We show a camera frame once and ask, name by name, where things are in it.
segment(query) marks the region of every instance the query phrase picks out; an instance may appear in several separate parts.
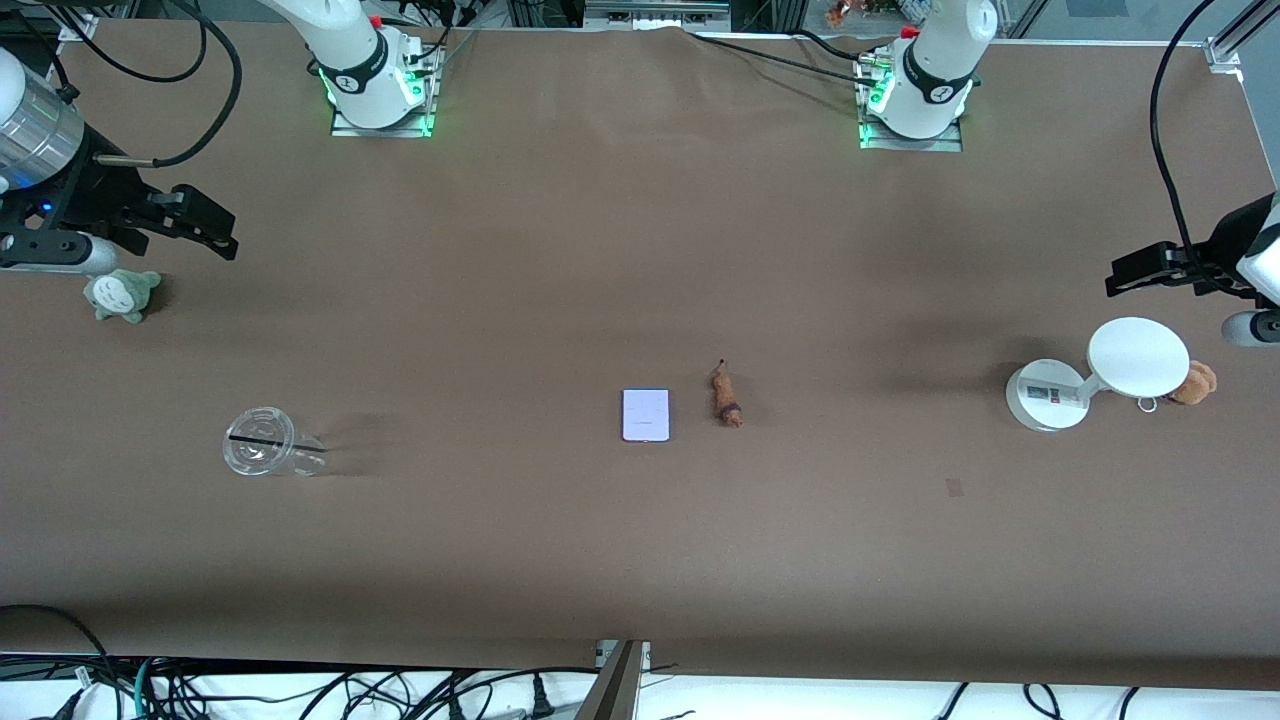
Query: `brown toy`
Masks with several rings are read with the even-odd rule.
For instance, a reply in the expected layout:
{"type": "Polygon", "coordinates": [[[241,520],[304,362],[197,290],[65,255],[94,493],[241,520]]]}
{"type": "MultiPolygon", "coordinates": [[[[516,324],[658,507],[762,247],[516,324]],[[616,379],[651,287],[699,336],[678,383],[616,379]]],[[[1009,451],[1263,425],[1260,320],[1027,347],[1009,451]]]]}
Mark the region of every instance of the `brown toy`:
{"type": "Polygon", "coordinates": [[[1213,374],[1213,370],[1203,363],[1192,360],[1192,369],[1187,374],[1187,379],[1167,397],[1179,405],[1199,405],[1199,401],[1216,389],[1217,375],[1213,374]]]}
{"type": "Polygon", "coordinates": [[[845,15],[854,9],[854,0],[836,0],[836,4],[827,10],[827,24],[832,29],[845,24],[845,15]]]}
{"type": "Polygon", "coordinates": [[[712,387],[716,388],[716,416],[721,419],[721,423],[731,428],[741,428],[742,406],[737,404],[737,395],[733,393],[733,380],[728,379],[723,360],[712,372],[712,387]]]}

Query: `clear plastic cup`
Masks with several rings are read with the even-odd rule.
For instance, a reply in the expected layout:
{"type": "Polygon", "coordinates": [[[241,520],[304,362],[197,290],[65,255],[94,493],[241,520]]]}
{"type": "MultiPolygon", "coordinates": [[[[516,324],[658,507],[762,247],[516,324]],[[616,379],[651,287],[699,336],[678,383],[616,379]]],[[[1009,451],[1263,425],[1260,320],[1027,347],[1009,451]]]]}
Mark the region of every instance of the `clear plastic cup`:
{"type": "Polygon", "coordinates": [[[279,407],[246,410],[227,428],[223,459],[241,475],[319,475],[328,450],[279,407]]]}

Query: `silver cylinder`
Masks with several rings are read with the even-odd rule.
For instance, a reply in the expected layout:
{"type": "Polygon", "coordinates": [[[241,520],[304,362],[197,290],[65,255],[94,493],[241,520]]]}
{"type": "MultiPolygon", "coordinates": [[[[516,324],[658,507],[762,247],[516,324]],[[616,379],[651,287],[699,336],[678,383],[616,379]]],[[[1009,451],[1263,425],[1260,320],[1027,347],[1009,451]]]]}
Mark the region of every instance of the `silver cylinder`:
{"type": "Polygon", "coordinates": [[[0,126],[0,178],[4,181],[0,190],[31,187],[72,161],[84,138],[84,120],[44,78],[22,67],[8,51],[0,50],[0,54],[8,55],[0,58],[3,92],[22,94],[0,126]]]}

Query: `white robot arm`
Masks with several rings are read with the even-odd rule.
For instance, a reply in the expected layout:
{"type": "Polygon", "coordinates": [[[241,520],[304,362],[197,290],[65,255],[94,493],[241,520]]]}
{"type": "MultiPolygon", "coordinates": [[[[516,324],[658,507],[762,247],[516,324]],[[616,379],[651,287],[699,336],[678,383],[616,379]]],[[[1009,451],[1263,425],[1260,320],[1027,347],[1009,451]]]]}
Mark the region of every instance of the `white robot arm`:
{"type": "Polygon", "coordinates": [[[361,128],[384,128],[422,105],[422,41],[375,27],[360,0],[259,0],[289,20],[320,65],[329,99],[361,128]]]}
{"type": "Polygon", "coordinates": [[[868,110],[904,137],[942,135],[964,113],[973,70],[998,24],[991,0],[934,0],[920,35],[890,45],[892,77],[868,110]]]}

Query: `white stand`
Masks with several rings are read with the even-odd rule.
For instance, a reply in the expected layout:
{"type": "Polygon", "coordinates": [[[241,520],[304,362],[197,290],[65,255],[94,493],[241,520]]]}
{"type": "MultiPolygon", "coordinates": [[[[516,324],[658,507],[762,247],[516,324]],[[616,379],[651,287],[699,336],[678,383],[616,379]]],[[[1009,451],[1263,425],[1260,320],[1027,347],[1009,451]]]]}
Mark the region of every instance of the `white stand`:
{"type": "Polygon", "coordinates": [[[1151,400],[1178,389],[1190,370],[1190,354],[1174,331],[1146,318],[1119,318],[1098,328],[1089,340],[1089,368],[1084,379],[1059,360],[1036,360],[1014,373],[1005,400],[1018,421],[1033,430],[1056,433],[1079,424],[1089,400],[1110,389],[1151,400]]]}

